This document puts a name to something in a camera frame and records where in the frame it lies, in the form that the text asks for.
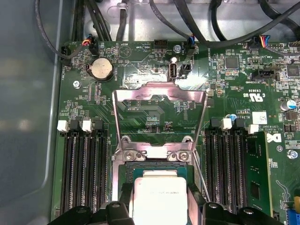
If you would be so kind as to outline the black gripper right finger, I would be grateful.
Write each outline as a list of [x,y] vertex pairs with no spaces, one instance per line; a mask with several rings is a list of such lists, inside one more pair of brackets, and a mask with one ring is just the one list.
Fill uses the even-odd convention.
[[193,225],[280,225],[281,222],[252,207],[244,207],[236,214],[223,205],[206,202],[195,184],[187,186],[188,217]]

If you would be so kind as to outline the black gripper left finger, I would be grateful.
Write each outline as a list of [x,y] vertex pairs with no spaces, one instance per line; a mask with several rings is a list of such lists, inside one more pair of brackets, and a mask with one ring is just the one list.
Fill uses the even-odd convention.
[[129,202],[133,192],[133,183],[124,183],[118,201],[109,202],[97,212],[90,207],[76,206],[63,213],[49,224],[51,225],[133,225],[129,216]]

